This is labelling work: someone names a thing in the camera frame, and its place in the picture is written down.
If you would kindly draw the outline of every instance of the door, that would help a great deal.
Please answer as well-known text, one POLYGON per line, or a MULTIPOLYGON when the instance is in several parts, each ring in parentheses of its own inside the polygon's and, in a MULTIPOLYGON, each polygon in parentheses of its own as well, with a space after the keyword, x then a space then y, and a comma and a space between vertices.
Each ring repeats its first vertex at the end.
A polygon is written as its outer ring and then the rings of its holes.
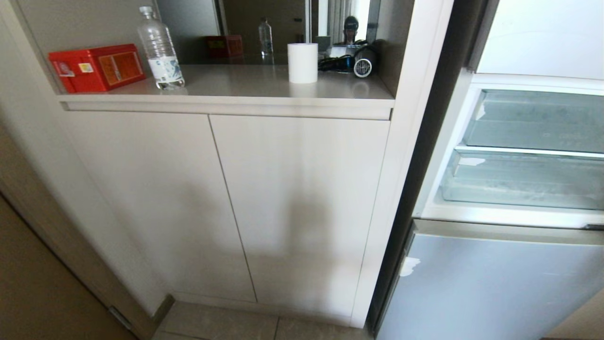
POLYGON ((258 302, 350 320, 390 123, 210 120, 258 302))
POLYGON ((602 231, 413 223, 377 340, 541 339, 604 288, 602 231))
POLYGON ((0 338, 135 340, 0 196, 0 338))
POLYGON ((173 293, 255 302, 207 115, 66 111, 61 118, 173 293))

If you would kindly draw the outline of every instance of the toilet paper roll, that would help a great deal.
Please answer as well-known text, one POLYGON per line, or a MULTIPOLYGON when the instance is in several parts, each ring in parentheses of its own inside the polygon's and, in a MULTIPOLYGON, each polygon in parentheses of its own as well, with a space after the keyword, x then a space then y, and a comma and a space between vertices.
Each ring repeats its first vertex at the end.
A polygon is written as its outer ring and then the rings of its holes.
POLYGON ((289 81, 314 83, 318 73, 317 44, 288 44, 289 81))

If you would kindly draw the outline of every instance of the refrigerator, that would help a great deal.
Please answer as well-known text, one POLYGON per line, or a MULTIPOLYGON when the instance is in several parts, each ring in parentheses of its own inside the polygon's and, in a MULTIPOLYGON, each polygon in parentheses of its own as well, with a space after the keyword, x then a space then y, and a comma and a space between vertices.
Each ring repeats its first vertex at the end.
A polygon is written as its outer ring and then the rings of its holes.
POLYGON ((604 289, 604 0, 474 4, 471 24, 454 5, 441 60, 475 35, 439 62, 377 340, 537 340, 604 289))

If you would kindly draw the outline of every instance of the door frame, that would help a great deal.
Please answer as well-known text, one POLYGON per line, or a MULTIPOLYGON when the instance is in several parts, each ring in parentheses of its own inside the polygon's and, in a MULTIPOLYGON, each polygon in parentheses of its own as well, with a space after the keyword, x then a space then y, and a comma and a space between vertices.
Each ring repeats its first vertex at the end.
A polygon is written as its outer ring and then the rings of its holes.
POLYGON ((92 248, 0 124, 0 193, 63 264, 140 340, 150 339, 174 303, 167 295, 149 316, 92 248))

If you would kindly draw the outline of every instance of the plastic water bottle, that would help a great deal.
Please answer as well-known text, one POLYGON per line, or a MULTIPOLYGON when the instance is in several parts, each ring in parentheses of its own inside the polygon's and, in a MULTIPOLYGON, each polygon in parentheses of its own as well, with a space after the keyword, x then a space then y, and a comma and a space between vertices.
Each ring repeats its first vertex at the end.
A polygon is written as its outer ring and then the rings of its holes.
POLYGON ((155 84, 161 90, 173 90, 185 86, 176 52, 168 27, 155 19, 153 7, 142 6, 145 17, 138 26, 138 36, 143 42, 155 84))
POLYGON ((260 18, 258 34, 260 35, 260 52, 262 55, 267 56, 272 54, 272 30, 271 26, 266 22, 266 16, 260 18))

